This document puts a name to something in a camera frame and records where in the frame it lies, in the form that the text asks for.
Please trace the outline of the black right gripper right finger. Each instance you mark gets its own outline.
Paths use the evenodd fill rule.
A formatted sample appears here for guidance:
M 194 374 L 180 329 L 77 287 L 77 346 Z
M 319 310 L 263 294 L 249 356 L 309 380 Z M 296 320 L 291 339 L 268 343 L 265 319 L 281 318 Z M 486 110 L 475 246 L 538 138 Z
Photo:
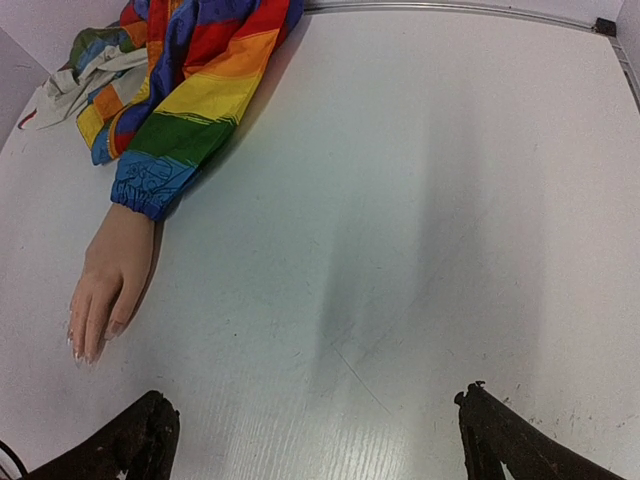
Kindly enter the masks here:
M 472 383 L 454 397 L 469 479 L 617 479 L 619 476 L 545 436 Z

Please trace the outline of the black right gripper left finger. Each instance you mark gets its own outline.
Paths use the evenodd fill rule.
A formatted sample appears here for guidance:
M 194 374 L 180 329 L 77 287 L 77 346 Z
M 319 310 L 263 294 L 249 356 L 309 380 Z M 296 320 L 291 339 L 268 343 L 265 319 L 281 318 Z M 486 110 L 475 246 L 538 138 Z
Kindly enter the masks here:
M 84 442 L 25 477 L 168 480 L 179 434 L 179 411 L 151 390 Z

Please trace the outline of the mannequin hand with nails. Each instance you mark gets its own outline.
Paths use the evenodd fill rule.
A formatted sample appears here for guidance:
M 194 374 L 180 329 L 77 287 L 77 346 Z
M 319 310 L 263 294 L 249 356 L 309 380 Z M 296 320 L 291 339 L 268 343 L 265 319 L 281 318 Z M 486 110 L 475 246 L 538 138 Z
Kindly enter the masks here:
M 70 302 L 68 340 L 76 363 L 94 364 L 125 331 L 153 277 L 162 226 L 112 204 L 90 242 Z

